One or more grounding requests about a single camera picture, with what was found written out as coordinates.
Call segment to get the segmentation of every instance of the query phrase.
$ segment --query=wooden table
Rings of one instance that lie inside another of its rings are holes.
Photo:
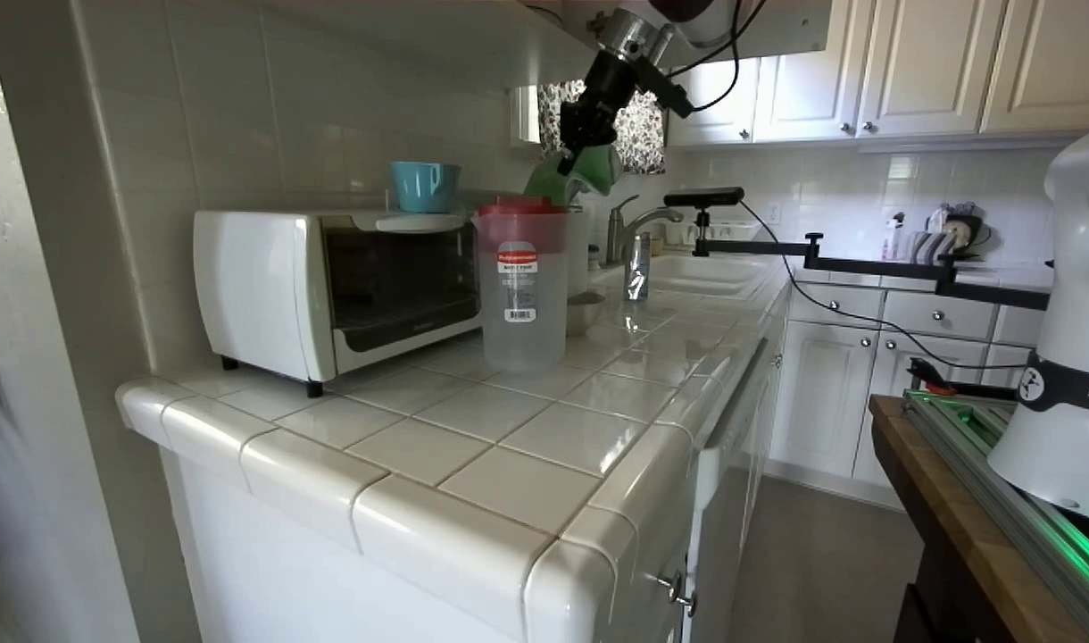
[[[899,395],[870,395],[870,442],[925,556],[905,593],[897,643],[913,641],[1089,641],[1006,531],[918,433]]]

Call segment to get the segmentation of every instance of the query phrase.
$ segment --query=teal cup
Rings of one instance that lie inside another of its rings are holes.
[[[403,215],[448,215],[457,206],[461,169],[394,162],[394,189]]]

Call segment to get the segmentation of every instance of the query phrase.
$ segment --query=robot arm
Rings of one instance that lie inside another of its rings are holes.
[[[586,94],[562,107],[562,138],[567,174],[586,146],[613,142],[613,113],[645,88],[676,111],[694,113],[687,88],[660,67],[666,48],[679,36],[689,48],[718,48],[733,36],[729,0],[620,0],[612,15],[598,15],[589,31],[601,39],[601,52],[586,71]]]

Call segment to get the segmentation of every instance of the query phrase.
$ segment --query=upper cabinet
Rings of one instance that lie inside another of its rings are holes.
[[[825,49],[757,59],[757,82],[676,129],[673,142],[1086,133],[1089,0],[832,0]]]
[[[1011,0],[982,133],[1089,129],[1089,0]]]

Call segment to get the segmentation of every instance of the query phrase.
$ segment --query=white toaster oven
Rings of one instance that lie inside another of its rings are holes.
[[[472,225],[376,233],[365,215],[195,209],[192,279],[222,365],[301,380],[311,395],[478,329]]]

